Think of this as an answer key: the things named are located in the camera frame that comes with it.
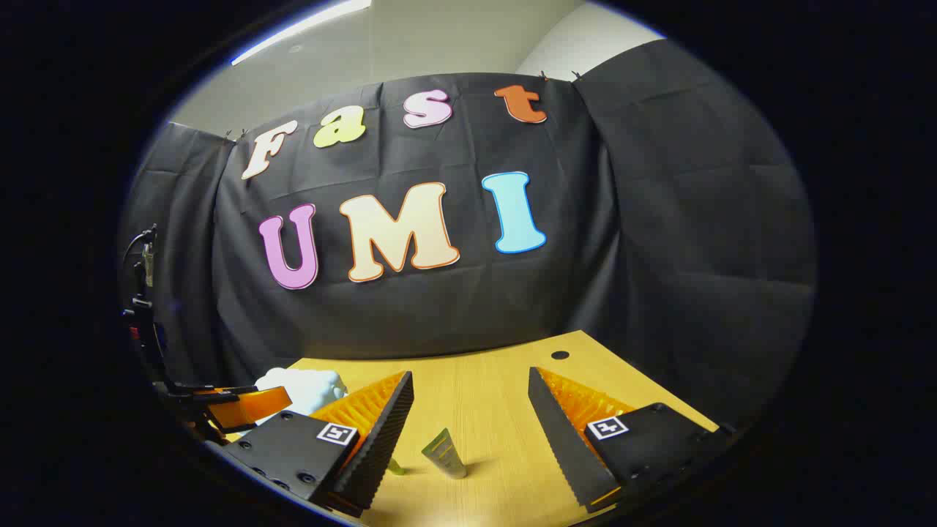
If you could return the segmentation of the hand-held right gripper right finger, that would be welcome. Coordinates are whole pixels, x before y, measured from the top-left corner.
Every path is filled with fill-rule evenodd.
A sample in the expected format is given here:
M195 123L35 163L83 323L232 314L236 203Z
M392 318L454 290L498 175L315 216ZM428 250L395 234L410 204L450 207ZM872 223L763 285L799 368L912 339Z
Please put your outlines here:
M707 430L665 403L640 408L541 367L528 396L575 499L589 512L636 507L726 450L729 433Z

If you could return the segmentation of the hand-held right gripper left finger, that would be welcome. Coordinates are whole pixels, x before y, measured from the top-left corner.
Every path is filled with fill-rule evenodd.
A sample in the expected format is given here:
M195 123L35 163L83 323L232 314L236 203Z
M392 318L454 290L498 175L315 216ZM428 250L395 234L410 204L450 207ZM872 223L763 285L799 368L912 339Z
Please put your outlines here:
M223 447L253 476L292 497L361 517L371 507L414 400L400 371L311 416L279 411Z

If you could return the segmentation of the white hard-shell suitcase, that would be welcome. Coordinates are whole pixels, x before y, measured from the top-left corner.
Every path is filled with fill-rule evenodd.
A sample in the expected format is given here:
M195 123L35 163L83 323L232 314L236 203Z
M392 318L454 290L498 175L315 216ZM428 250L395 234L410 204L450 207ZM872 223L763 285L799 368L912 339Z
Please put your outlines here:
M348 387L334 370L275 367L255 380L254 386L260 389L284 387L291 400L285 410L305 416L348 397Z

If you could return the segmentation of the large green grey cream tube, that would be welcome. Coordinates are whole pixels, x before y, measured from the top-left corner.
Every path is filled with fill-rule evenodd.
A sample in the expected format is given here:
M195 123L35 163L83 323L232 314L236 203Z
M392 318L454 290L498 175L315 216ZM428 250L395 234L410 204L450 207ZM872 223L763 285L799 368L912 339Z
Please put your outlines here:
M443 428L433 440L422 447L421 453L449 478L461 479L468 476L468 469L455 448L448 428Z

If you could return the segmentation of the black backdrop cloth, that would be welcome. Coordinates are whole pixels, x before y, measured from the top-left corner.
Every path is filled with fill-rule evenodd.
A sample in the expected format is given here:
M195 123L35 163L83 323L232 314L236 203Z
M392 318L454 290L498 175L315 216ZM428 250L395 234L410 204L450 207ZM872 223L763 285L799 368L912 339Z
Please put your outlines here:
M171 377L402 359L581 330L719 426L752 426L815 296L805 187L770 124L667 40L576 81L382 81L230 141L167 123L113 257Z

